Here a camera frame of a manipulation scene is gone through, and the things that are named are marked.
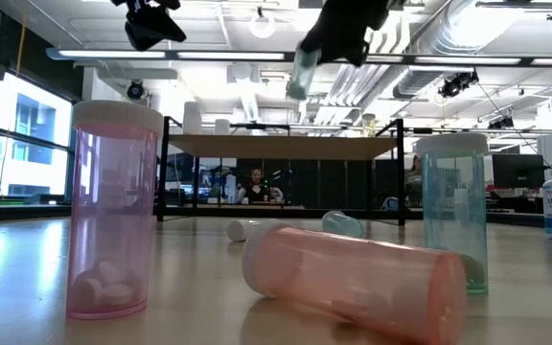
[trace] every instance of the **pink pill bottle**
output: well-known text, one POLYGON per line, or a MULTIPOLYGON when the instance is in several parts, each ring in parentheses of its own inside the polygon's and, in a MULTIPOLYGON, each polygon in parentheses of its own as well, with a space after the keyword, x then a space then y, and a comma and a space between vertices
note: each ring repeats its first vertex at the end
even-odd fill
POLYGON ((275 224, 252 232, 246 283, 405 343, 456 344, 466 305, 457 254, 275 224))
POLYGON ((147 304, 163 116, 133 103, 86 101, 74 106, 73 126, 67 315, 127 315, 147 304))

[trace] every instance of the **ceiling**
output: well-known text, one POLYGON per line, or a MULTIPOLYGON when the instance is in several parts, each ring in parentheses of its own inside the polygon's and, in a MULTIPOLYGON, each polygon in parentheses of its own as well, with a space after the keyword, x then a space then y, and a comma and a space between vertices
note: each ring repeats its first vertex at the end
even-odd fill
MULTIPOLYGON (((444 0, 425 0, 421 11, 402 16, 409 23, 410 34, 443 5, 444 0)), ((173 20, 185 31, 188 40, 184 43, 162 42, 156 49, 172 50, 236 50, 236 51, 294 51, 304 37, 308 23, 319 10, 299 10, 297 0, 270 1, 181 1, 182 7, 171 12, 173 20), (275 32, 268 38, 258 38, 249 30, 249 22, 257 6, 275 18, 275 32)), ((22 19, 24 0, 0 0, 0 9, 18 21, 22 19)), ((131 49, 123 30, 125 6, 114 7, 99 0, 30 0, 28 27, 53 45, 65 49, 131 49)), ((487 55, 552 55, 552 21, 547 21, 547 11, 521 13, 512 25, 478 52, 487 55)), ((474 22, 477 31, 489 28, 492 20, 474 22)), ((396 26, 385 25, 384 37, 393 37, 396 26)), ((459 33, 473 39, 476 32, 459 33)), ((115 61, 109 62, 100 76, 106 81, 128 84, 126 72, 145 69, 176 70, 195 98, 202 102, 206 113, 231 113, 235 107, 242 108, 240 94, 235 85, 227 83, 227 66, 231 63, 181 62, 181 61, 115 61)), ((297 111, 298 102, 288 101, 285 87, 292 65, 286 63, 259 63, 262 82, 257 88, 257 104, 260 109, 284 109, 282 121, 289 121, 287 111, 297 111)), ((332 90, 338 76, 343 72, 339 65, 324 65, 317 69, 310 93, 316 95, 316 104, 309 104, 309 114, 316 113, 320 101, 332 90)), ((532 127, 537 106, 546 103, 552 96, 552 69, 537 68, 479 68, 477 70, 483 90, 475 86, 455 99, 442 103, 436 100, 436 85, 431 85, 414 102, 386 101, 371 103, 364 110, 378 115, 380 123, 393 117, 405 115, 404 121, 411 127, 471 127, 478 118, 495 112, 495 107, 512 108, 516 121, 532 127), (492 97, 489 101, 485 92, 492 97)), ((154 92, 167 80, 148 82, 154 92)), ((270 121, 277 121, 270 115, 270 121)))

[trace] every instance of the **black frame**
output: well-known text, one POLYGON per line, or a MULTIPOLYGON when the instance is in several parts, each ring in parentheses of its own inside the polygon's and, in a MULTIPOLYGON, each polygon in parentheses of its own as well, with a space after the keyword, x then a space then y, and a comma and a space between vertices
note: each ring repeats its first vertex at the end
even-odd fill
MULTIPOLYGON (((163 138, 161 141, 161 164, 159 166, 159 184, 157 189, 157 205, 155 213, 157 215, 157 221, 164 221, 164 216, 186 216, 186 217, 245 217, 245 218, 321 218, 327 211, 321 209, 309 209, 309 210, 297 210, 297 209, 253 209, 247 207, 240 208, 220 208, 220 202, 217 208, 198 208, 197 207, 197 195, 199 185, 199 159, 195 157, 195 172, 193 180, 193 206, 191 208, 169 208, 165 202, 165 183, 166 179, 162 178, 167 174, 167 164, 164 162, 164 158, 168 157, 168 145, 170 143, 170 122, 173 122, 178 127, 182 125, 169 116, 165 116, 163 120, 163 138)), ((249 129, 266 129, 266 128, 280 128, 286 129, 288 135, 290 135, 289 125, 264 125, 264 124, 233 124, 231 127, 245 127, 249 129)), ((404 188, 404 162, 403 162, 403 119, 397 119, 391 122, 389 125, 381 129, 376 137, 378 138, 387 130, 392 130, 391 137, 393 137, 393 131, 396 134, 397 149, 398 149, 398 211, 380 211, 373 209, 374 203, 374 159, 366 162, 367 164, 367 204, 365 210, 350 210, 346 211, 347 215, 359 219, 396 219, 399 226, 405 225, 406 210, 405 210, 405 188, 404 188)))

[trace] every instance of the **monitor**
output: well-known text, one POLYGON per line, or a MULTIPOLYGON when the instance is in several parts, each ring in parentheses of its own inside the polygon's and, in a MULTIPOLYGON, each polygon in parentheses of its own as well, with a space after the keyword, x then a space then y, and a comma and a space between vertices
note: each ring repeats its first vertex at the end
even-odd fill
POLYGON ((544 160, 537 154, 494 154, 496 188, 540 188, 544 183, 544 160))

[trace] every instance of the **glass window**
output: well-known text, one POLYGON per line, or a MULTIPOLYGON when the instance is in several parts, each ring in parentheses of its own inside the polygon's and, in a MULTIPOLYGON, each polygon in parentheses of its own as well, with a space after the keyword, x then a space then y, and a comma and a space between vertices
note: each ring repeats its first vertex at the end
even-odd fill
POLYGON ((71 113, 69 102, 29 82, 0 81, 0 128, 67 146, 71 113))
POLYGON ((62 195, 66 173, 66 151, 0 136, 2 196, 62 195))

